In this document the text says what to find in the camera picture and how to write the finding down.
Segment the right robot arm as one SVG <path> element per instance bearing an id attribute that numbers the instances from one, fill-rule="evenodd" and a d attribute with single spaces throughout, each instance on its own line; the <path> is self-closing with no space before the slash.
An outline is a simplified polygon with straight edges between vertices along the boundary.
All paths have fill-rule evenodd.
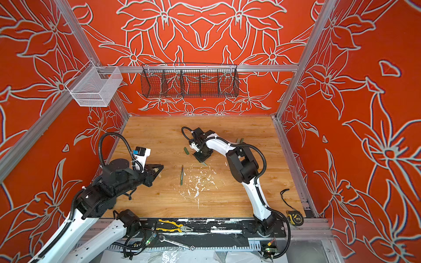
<path id="1" fill-rule="evenodd" d="M 256 231 L 261 236 L 272 233 L 276 224 L 276 216 L 269 209 L 260 185 L 260 177 L 266 172 L 267 162 L 262 152 L 255 146 L 236 144 L 220 137 L 212 130 L 204 132 L 201 128 L 194 130 L 182 127 L 183 136 L 195 151 L 199 162 L 209 159 L 214 152 L 227 158 L 227 164 L 233 178 L 242 184 L 253 208 Z"/>

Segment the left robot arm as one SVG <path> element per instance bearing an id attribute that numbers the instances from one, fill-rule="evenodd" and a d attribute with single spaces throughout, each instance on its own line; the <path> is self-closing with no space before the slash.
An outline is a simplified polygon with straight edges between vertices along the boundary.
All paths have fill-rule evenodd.
<path id="1" fill-rule="evenodd" d="M 89 262 L 119 239 L 134 237 L 143 228 L 139 217 L 126 209 L 116 212 L 112 223 L 82 248 L 73 249 L 90 227 L 113 209 L 119 196 L 130 197 L 141 185 L 151 187 L 163 169 L 162 164 L 146 164 L 136 170 L 130 161 L 122 158 L 105 165 L 93 183 L 75 194 L 67 218 L 31 262 Z"/>

